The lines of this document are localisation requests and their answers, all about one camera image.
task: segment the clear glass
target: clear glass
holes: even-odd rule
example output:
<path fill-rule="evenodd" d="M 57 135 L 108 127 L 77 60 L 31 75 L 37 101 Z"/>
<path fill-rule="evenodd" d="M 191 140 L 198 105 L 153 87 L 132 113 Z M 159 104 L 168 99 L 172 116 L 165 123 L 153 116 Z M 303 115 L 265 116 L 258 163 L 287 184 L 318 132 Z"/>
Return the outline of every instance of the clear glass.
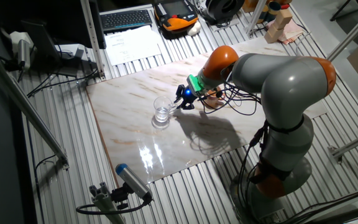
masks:
<path fill-rule="evenodd" d="M 169 112 L 177 107 L 176 103 L 166 96 L 160 96 L 154 101 L 155 120 L 158 122 L 166 122 L 169 117 Z"/>

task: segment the orange device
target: orange device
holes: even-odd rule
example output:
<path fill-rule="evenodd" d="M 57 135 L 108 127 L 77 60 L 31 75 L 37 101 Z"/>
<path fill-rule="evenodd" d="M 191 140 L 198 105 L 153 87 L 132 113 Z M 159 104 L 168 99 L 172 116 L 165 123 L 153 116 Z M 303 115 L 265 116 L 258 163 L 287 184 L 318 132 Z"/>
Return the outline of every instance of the orange device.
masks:
<path fill-rule="evenodd" d="M 154 14 L 158 25 L 170 32 L 186 31 L 198 20 L 196 8 L 188 0 L 156 3 Z"/>

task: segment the aluminum grating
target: aluminum grating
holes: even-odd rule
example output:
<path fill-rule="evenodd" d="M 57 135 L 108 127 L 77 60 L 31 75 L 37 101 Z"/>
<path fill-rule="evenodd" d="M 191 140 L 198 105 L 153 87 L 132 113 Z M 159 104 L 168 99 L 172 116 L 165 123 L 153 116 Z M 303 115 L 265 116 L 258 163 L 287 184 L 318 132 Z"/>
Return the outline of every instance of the aluminum grating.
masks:
<path fill-rule="evenodd" d="M 150 6 L 138 7 L 149 9 Z M 299 15 L 291 9 L 294 21 L 303 26 Z M 244 28 L 251 14 L 240 12 L 235 26 L 213 32 L 204 22 L 201 32 L 194 37 L 179 37 L 160 44 L 161 55 L 145 58 L 118 66 L 111 66 L 107 55 L 102 54 L 106 79 L 116 78 L 172 61 L 210 52 L 220 45 L 231 45 L 246 41 Z M 257 31 L 256 37 L 263 36 Z M 295 44 L 284 46 L 289 55 L 295 55 Z M 298 53 L 324 57 L 325 54 L 313 40 L 313 34 L 300 44 Z M 90 58 L 93 53 L 87 50 Z M 46 75 L 25 76 L 21 83 L 24 92 L 35 88 Z M 50 83 L 71 80 L 52 75 Z M 90 83 L 100 82 L 95 78 Z M 337 165 L 330 158 L 329 145 L 343 146 L 358 137 L 358 101 L 347 91 L 340 79 L 334 91 L 324 100 L 329 113 L 313 119 L 315 138 L 306 157 L 313 166 L 313 174 L 301 189 L 286 197 L 285 211 L 278 216 L 281 220 L 318 202 L 326 202 L 358 190 L 358 147 L 347 152 L 344 162 Z M 41 202 L 46 223 L 109 223 L 104 216 L 77 214 L 75 208 L 91 203 L 88 187 L 105 181 L 110 189 L 115 188 L 114 177 L 105 155 L 90 102 L 82 83 L 71 82 L 44 90 L 31 98 L 42 119 L 47 123 L 58 142 L 66 149 L 70 168 L 63 170 L 55 166 L 56 159 L 45 162 L 37 171 L 40 180 Z M 35 129 L 30 125 L 25 132 L 27 150 L 31 155 L 30 139 L 34 149 L 35 163 L 53 155 Z M 249 162 L 256 164 L 259 149 L 252 149 Z M 231 199 L 227 196 L 231 179 L 238 174 L 244 148 L 202 162 L 149 184 L 155 201 L 140 211 L 124 215 L 128 223 L 238 223 Z M 42 222 L 40 207 L 33 180 L 34 198 L 39 223 Z M 131 196 L 129 206 L 136 207 L 140 201 Z"/>

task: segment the white paper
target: white paper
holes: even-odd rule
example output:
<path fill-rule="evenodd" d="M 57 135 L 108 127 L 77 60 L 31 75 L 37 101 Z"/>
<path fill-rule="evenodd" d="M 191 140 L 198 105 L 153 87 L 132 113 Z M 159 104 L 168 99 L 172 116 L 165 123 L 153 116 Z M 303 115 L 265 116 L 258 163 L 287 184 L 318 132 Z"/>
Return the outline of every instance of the white paper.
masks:
<path fill-rule="evenodd" d="M 150 26 L 106 36 L 106 51 L 111 65 L 161 54 L 160 36 Z"/>

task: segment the desk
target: desk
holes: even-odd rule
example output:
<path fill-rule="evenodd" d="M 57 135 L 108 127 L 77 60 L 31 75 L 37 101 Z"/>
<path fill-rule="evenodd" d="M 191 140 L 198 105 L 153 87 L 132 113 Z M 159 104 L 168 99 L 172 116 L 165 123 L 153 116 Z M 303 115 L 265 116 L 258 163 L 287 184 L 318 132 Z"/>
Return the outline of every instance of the desk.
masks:
<path fill-rule="evenodd" d="M 286 55 L 281 44 L 263 37 L 232 46 L 239 55 Z M 176 111 L 165 129 L 152 126 L 153 102 L 159 96 L 174 99 L 177 86 L 196 75 L 210 53 L 86 87 L 112 168 L 126 163 L 145 182 L 186 169 L 224 152 L 246 145 L 265 116 L 260 105 L 252 116 L 230 107 L 205 115 L 200 102 L 191 111 Z M 249 113 L 255 103 L 243 103 Z M 317 103 L 308 108 L 310 118 L 326 113 Z"/>

